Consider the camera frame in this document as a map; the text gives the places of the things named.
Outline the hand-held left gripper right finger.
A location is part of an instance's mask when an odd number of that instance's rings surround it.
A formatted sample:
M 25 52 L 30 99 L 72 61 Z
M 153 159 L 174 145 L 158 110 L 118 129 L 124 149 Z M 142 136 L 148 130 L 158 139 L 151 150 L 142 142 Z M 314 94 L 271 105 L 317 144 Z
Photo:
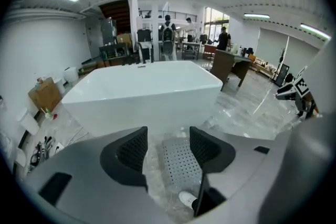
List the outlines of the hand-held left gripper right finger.
M 220 173 L 235 159 L 235 148 L 205 131 L 190 127 L 190 149 L 203 173 Z

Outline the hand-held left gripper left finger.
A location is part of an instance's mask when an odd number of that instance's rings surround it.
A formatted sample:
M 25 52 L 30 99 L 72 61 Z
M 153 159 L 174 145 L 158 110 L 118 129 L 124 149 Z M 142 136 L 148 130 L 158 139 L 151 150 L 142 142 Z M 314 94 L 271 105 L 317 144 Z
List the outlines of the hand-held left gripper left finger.
M 106 145 L 100 154 L 100 165 L 119 184 L 147 189 L 142 171 L 147 151 L 148 128 L 143 126 Z

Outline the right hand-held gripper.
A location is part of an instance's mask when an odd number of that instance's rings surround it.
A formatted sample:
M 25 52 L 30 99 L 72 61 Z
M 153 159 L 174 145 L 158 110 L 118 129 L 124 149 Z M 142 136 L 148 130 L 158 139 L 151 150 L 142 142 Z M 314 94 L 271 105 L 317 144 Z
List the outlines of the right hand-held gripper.
M 277 90 L 277 100 L 294 101 L 298 110 L 297 117 L 302 117 L 306 113 L 305 119 L 313 118 L 313 113 L 319 113 L 315 100 L 308 85 L 303 79 L 303 73 L 307 69 L 305 66 L 298 75 L 284 86 Z

